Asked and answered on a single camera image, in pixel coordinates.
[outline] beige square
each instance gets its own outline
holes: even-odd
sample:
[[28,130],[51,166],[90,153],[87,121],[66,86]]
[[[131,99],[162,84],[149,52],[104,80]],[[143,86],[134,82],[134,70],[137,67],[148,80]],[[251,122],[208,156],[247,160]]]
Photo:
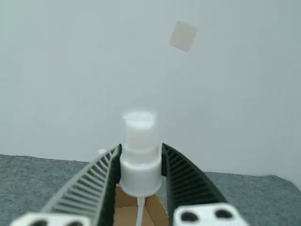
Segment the beige square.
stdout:
[[178,21],[174,27],[169,44],[188,52],[192,46],[192,42],[196,37],[196,34],[196,27],[188,23]]

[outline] white wall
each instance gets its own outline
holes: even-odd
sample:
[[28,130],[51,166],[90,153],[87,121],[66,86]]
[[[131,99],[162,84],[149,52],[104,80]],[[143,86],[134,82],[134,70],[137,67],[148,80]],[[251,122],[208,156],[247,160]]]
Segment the white wall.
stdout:
[[[207,171],[301,186],[301,1],[0,1],[0,153],[89,161],[120,112]],[[186,53],[176,21],[198,27]]]

